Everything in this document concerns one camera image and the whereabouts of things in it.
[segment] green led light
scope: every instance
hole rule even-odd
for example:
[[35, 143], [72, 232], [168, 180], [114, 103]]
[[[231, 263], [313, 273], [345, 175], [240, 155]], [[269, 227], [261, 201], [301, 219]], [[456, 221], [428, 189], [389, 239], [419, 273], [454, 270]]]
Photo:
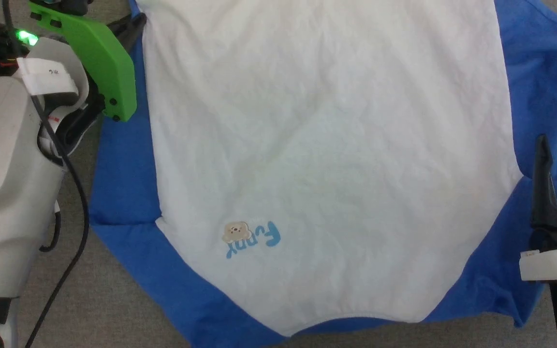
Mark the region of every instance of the green led light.
[[29, 31], [19, 30], [16, 33], [16, 37], [22, 41], [24, 44], [28, 44], [29, 46], [34, 46], [36, 42], [38, 42], [38, 37], [29, 33]]

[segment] green 3d-printed part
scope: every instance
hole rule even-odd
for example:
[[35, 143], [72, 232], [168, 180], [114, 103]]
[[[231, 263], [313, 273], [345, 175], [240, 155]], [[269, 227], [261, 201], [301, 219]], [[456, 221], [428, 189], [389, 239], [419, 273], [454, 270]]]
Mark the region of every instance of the green 3d-printed part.
[[95, 20], [59, 13], [33, 2], [29, 8], [40, 15], [37, 20], [41, 27], [66, 38], [104, 95], [104, 113], [115, 121], [128, 121], [137, 109], [134, 66], [111, 30]]

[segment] gray carpet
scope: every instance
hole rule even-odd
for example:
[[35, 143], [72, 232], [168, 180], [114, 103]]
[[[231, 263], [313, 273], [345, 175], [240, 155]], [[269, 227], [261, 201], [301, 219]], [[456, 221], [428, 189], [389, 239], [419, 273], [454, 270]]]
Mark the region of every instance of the gray carpet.
[[[557, 11], [557, 0], [545, 1]], [[42, 32], [31, 23], [27, 0], [11, 0], [18, 27]], [[126, 0], [96, 0], [90, 17], [102, 22], [128, 12]], [[96, 161], [99, 125], [88, 132], [73, 155], [87, 191]], [[22, 297], [18, 328], [24, 344], [42, 306], [76, 251], [82, 229], [77, 193], [70, 178], [59, 196], [62, 237], [52, 253], [40, 255]], [[161, 309], [91, 234], [77, 268], [53, 304], [35, 348], [187, 347]], [[396, 324], [351, 334], [303, 335], [282, 347], [377, 348], [547, 348], [557, 347], [550, 299], [543, 296], [528, 325], [517, 330], [501, 315], [481, 315], [436, 324]]]

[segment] black cable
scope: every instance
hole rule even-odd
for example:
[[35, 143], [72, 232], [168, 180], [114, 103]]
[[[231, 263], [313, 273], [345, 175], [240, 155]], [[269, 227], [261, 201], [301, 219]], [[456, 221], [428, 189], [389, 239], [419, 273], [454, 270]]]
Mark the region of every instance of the black cable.
[[53, 238], [51, 239], [51, 244], [48, 246], [41, 246], [40, 251], [43, 253], [48, 253], [49, 251], [57, 247], [57, 242], [59, 242], [59, 232], [61, 231], [61, 212], [55, 212], [55, 229], [53, 230]]
[[[20, 43], [16, 38], [14, 24], [12, 22], [12, 14], [10, 13], [9, 0], [1, 0], [1, 6], [4, 13], [4, 20], [6, 21], [6, 26], [9, 31], [9, 35], [12, 39], [12, 47], [13, 47], [14, 55], [16, 55], [16, 57], [22, 58]], [[64, 274], [57, 282], [55, 289], [53, 289], [51, 296], [46, 301], [46, 304], [44, 305], [44, 309], [42, 309], [42, 313], [40, 314], [40, 317], [38, 318], [38, 321], [36, 322], [33, 331], [31, 331], [31, 334], [29, 335], [29, 339], [27, 339], [25, 348], [31, 347], [33, 340], [36, 338], [36, 335], [38, 334], [38, 330], [40, 330], [40, 326], [42, 326], [42, 322], [44, 322], [44, 318], [46, 318], [46, 314], [48, 313], [49, 309], [51, 308], [51, 305], [53, 304], [55, 298], [57, 297], [57, 294], [59, 293], [59, 289], [61, 289], [61, 287], [64, 285], [64, 282], [66, 282], [66, 279], [68, 279], [68, 275], [70, 275], [71, 271], [76, 266], [81, 255], [83, 254], [83, 251], [87, 243], [87, 237], [89, 236], [89, 209], [87, 207], [87, 197], [83, 190], [83, 186], [81, 185], [81, 181], [79, 179], [77, 171], [74, 169], [73, 164], [70, 162], [70, 159], [68, 158], [68, 154], [66, 154], [66, 152], [64, 151], [64, 146], [62, 145], [61, 141], [59, 141], [59, 138], [57, 138], [57, 136], [55, 135], [55, 131], [53, 130], [53, 127], [51, 127], [51, 124], [48, 121], [48, 115], [44, 114], [44, 110], [40, 105], [40, 100], [38, 99], [38, 97], [33, 95], [31, 97], [31, 101], [33, 102], [33, 105], [36, 108], [36, 112], [38, 113], [38, 116], [42, 121], [42, 126], [45, 128], [46, 132], [48, 132], [49, 137], [51, 137], [51, 141], [53, 141], [53, 145], [55, 145], [55, 149], [57, 150], [58, 154], [61, 156], [61, 160], [64, 162], [64, 165], [66, 165], [66, 168], [68, 168], [70, 175], [73, 177], [74, 184], [77, 187], [77, 191], [79, 192], [79, 199], [83, 207], [83, 234], [81, 236], [81, 241], [79, 243], [79, 248], [77, 249], [77, 253], [70, 261], [70, 264], [66, 268], [66, 271], [64, 271]]]

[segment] bear graphic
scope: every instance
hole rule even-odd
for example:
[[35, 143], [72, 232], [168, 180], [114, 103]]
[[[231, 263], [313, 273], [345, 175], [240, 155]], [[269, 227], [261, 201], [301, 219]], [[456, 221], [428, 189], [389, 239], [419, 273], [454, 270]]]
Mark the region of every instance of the bear graphic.
[[252, 232], [248, 229], [248, 225], [245, 222], [227, 223], [225, 234], [223, 234], [223, 241], [225, 243], [233, 243], [238, 240], [248, 239], [251, 235]]

